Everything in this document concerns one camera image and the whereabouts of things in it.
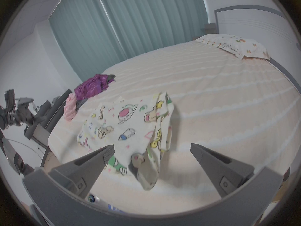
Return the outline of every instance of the pillow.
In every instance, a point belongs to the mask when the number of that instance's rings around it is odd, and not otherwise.
[[[226,50],[242,60],[245,57],[270,59],[266,48],[255,40],[230,34],[206,34],[195,40]]]

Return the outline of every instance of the teal curtain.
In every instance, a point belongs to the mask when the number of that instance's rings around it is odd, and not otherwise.
[[[49,22],[84,81],[112,65],[205,34],[203,0],[61,0]]]
[[[102,0],[127,57],[205,34],[203,0]]]
[[[99,0],[61,0],[49,22],[82,81],[126,60]]]

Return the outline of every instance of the purple cloth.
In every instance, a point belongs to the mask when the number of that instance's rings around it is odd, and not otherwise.
[[[90,98],[101,93],[103,90],[107,89],[108,76],[106,74],[96,74],[94,77],[86,80],[74,89],[77,100],[83,100],[85,98]]]

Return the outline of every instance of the white headboard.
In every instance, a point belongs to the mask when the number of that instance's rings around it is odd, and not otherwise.
[[[301,50],[285,16],[272,8],[238,5],[215,10],[216,29],[263,44],[270,62],[281,70],[301,92]]]

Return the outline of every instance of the striped bed sheet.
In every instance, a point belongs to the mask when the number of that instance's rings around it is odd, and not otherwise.
[[[115,82],[89,98],[71,122],[61,118],[48,144],[61,163],[88,153],[76,137],[85,119],[102,101],[113,102],[166,91],[175,109],[171,149],[161,161],[151,191],[134,177],[105,169],[91,192],[129,213],[169,214],[220,199],[190,153],[198,143],[284,174],[301,144],[301,100],[292,83],[264,59],[244,58],[195,41],[158,49],[104,71]]]

